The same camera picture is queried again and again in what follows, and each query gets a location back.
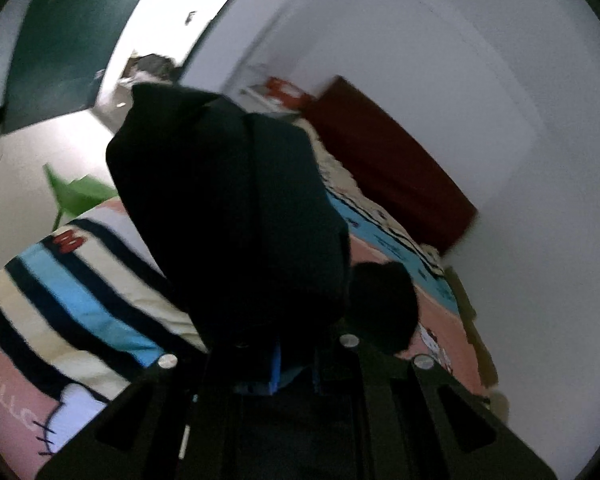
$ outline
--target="green plastic object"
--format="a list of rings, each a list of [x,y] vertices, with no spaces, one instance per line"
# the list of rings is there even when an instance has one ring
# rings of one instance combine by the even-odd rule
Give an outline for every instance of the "green plastic object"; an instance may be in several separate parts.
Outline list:
[[[66,182],[48,164],[44,165],[44,170],[46,179],[54,192],[56,203],[58,204],[58,215],[56,216],[53,231],[60,226],[63,214],[75,218],[89,209],[96,207],[98,204],[103,203],[105,200],[118,195],[115,189],[103,184],[91,175]]]

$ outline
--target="striped bed sheet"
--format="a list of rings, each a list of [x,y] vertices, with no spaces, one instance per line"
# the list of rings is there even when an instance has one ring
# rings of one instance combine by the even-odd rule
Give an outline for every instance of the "striped bed sheet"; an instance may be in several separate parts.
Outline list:
[[[399,234],[329,190],[351,227],[352,259],[402,262],[421,317],[400,357],[430,353],[480,394],[442,270]],[[27,248],[0,270],[0,454],[22,480],[161,354],[205,347],[126,214],[109,200]]]

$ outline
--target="floor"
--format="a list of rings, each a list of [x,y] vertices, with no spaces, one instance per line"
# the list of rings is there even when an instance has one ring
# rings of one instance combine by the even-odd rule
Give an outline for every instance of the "floor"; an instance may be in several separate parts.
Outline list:
[[[110,138],[90,110],[0,138],[0,268],[53,227],[58,210],[43,164],[67,180],[92,174],[111,184],[105,163]]]

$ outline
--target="blue stripe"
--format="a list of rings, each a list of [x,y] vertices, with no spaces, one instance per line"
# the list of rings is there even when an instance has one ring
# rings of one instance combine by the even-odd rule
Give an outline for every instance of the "blue stripe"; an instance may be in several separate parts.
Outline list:
[[[364,218],[328,190],[327,197],[340,216],[347,221],[349,230],[355,237],[373,245],[388,258],[403,264],[411,275],[413,283],[420,286],[448,311],[458,314],[456,298],[444,277],[432,274],[420,256],[408,250],[396,238]]]
[[[131,354],[144,367],[164,353],[156,343],[113,317],[41,244],[26,249],[20,260],[69,316],[110,347]]]

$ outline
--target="door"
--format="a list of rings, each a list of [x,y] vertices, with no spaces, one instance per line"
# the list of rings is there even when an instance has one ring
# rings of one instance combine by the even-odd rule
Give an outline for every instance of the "door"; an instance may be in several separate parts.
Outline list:
[[[93,106],[139,0],[32,0],[7,79],[4,131]]]

